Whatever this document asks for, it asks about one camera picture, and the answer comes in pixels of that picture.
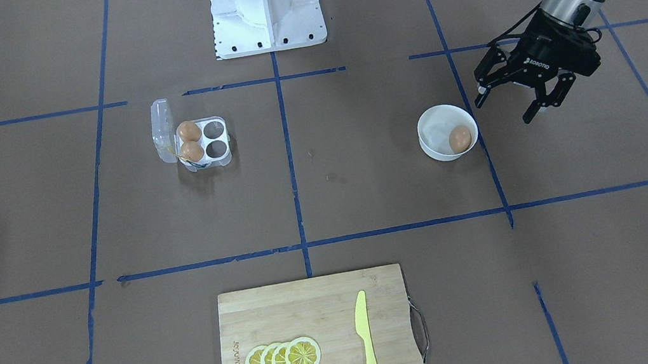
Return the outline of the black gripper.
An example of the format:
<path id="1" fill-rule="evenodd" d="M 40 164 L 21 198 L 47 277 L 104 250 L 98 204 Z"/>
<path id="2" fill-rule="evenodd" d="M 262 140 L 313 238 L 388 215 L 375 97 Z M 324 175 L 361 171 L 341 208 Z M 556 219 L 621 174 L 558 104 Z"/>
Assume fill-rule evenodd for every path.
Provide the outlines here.
<path id="1" fill-rule="evenodd" d="M 513 83 L 534 87 L 536 97 L 522 116 L 529 125 L 542 108 L 561 106 L 574 86 L 576 74 L 590 77 L 601 62 L 586 30 L 560 24 L 544 11 L 536 10 L 510 57 L 495 44 L 478 63 L 474 70 L 478 85 L 475 107 L 482 108 L 492 89 L 509 83 L 512 75 Z M 545 82 L 554 77 L 556 84 L 548 93 Z"/>

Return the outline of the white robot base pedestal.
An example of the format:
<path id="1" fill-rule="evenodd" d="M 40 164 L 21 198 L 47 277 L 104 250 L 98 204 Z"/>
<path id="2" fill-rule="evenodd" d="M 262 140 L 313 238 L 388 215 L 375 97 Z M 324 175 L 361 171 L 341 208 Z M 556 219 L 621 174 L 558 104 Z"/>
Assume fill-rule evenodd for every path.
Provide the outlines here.
<path id="1" fill-rule="evenodd" d="M 215 57 L 292 50 L 327 41 L 320 0 L 210 0 Z"/>

